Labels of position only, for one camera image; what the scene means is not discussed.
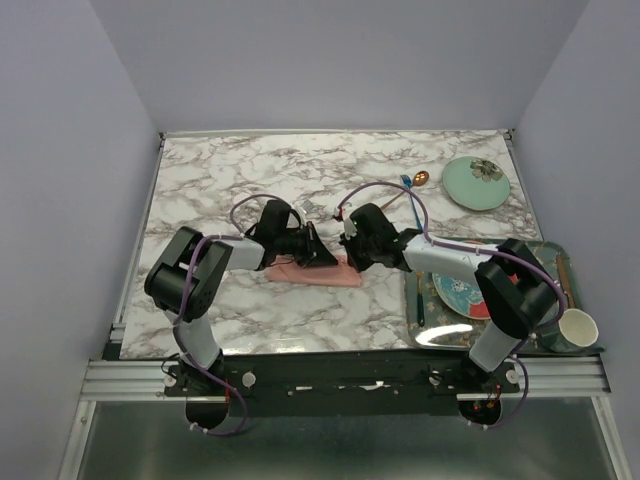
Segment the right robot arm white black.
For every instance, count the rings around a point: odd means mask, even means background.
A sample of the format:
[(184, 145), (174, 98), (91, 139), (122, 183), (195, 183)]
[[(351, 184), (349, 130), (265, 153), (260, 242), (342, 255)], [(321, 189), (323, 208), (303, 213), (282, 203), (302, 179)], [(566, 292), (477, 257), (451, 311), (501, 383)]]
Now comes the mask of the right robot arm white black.
[(548, 313), (561, 316), (566, 301), (559, 286), (520, 240), (473, 244), (431, 236), (417, 228), (397, 230), (375, 204), (343, 220), (340, 244), (359, 272), (374, 264), (403, 272), (424, 272), (474, 286), (490, 321), (460, 367), (460, 379), (480, 392), (496, 380), (496, 369), (521, 346)]

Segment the blue handled utensil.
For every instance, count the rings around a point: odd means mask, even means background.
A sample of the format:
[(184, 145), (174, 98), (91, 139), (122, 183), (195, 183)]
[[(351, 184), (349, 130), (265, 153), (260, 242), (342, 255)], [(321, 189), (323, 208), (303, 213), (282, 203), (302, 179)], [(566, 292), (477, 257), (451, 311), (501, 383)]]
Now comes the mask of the blue handled utensil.
[[(410, 178), (408, 175), (406, 174), (402, 174), (400, 176), (400, 180), (402, 181), (402, 183), (404, 184), (405, 188), (410, 191), (413, 186), (414, 186), (414, 182), (413, 182), (413, 178)], [(412, 211), (413, 211), (413, 215), (414, 215), (414, 220), (416, 222), (416, 227), (420, 230), (423, 229), (423, 225), (416, 207), (416, 203), (414, 201), (414, 198), (411, 194), (408, 195), (410, 203), (411, 203), (411, 207), (412, 207)]]

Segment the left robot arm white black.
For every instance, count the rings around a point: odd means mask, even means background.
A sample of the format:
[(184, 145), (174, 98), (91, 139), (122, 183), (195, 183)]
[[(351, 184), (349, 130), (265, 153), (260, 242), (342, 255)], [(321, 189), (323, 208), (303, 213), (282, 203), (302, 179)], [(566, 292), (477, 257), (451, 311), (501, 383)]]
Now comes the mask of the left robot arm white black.
[(214, 393), (222, 380), (216, 362), (221, 348), (208, 311), (227, 271), (262, 271), (280, 263), (303, 269), (335, 267), (338, 259), (323, 244), (311, 222), (281, 198), (265, 194), (260, 219), (237, 235), (206, 236), (180, 228), (144, 283), (144, 292), (165, 312), (180, 356), (190, 366), (187, 382), (201, 395)]

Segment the pink cloth napkin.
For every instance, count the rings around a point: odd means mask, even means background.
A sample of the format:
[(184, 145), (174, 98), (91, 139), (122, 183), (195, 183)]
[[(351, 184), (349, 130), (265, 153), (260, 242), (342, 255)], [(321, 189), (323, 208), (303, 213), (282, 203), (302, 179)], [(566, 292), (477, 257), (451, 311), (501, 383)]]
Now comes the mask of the pink cloth napkin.
[(348, 264), (347, 257), (338, 255), (337, 260), (336, 266), (303, 268), (295, 261), (278, 258), (274, 265), (265, 270), (265, 276), (271, 282), (323, 287), (361, 287), (362, 277)]

